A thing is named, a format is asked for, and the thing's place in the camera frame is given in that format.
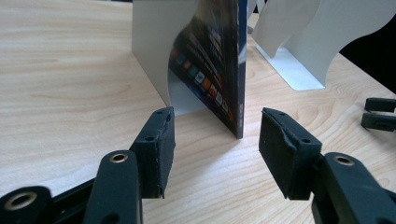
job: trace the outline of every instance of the white curved stand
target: white curved stand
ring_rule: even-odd
[[[204,109],[177,77],[168,76],[169,55],[180,31],[191,21],[198,0],[135,0],[132,51],[166,105],[176,115]]]
[[[303,1],[308,5],[295,9],[312,12],[312,0]],[[297,91],[324,88],[334,56],[351,41],[382,28],[396,12],[394,0],[321,0],[315,16],[306,22],[308,18],[303,20],[293,4],[288,0],[270,0],[254,28],[256,34],[253,30],[253,37],[262,48],[263,56]],[[265,20],[276,13],[283,15],[277,18],[277,25]],[[300,25],[299,29],[285,30],[284,23],[290,21]]]

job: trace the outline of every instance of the wooden table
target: wooden table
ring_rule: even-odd
[[[131,52],[132,4],[6,1],[0,21],[0,196],[33,185],[57,195],[93,178],[165,107]],[[247,41],[245,137],[207,110],[176,117],[165,199],[143,200],[145,222],[313,223],[311,202],[285,200],[259,153],[264,106],[396,191],[395,133],[360,126],[366,98],[395,94],[341,55],[325,90],[294,91]]]

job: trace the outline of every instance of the tablet image on book cover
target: tablet image on book cover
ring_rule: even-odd
[[[246,0],[201,0],[168,65],[237,138],[243,137],[246,19]]]

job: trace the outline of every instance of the clamp jaw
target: clamp jaw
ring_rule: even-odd
[[[260,153],[285,198],[309,200],[316,223],[396,223],[396,194],[357,159],[321,143],[284,112],[262,110]]]
[[[0,223],[143,223],[142,198],[163,197],[175,146],[174,109],[157,110],[129,150],[102,158],[95,179],[53,198],[42,186],[0,198]]]

